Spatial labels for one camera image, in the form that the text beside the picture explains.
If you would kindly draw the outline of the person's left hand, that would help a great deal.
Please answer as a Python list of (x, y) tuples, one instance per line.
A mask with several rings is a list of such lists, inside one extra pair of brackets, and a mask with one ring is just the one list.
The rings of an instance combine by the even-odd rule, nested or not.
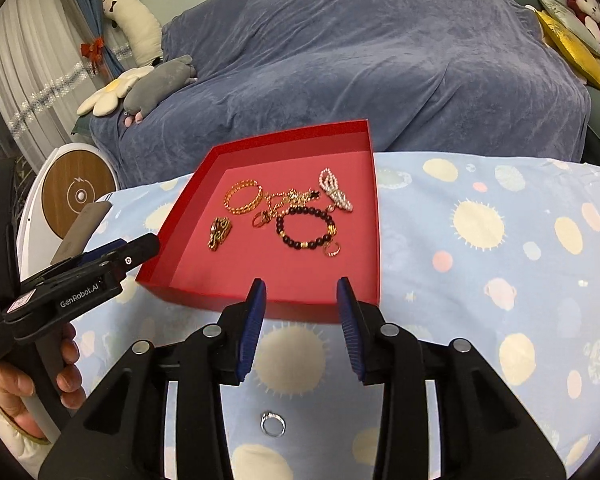
[(86, 399), (76, 367), (76, 329), (62, 326), (0, 361), (0, 409), (28, 436), (56, 442), (61, 427)]

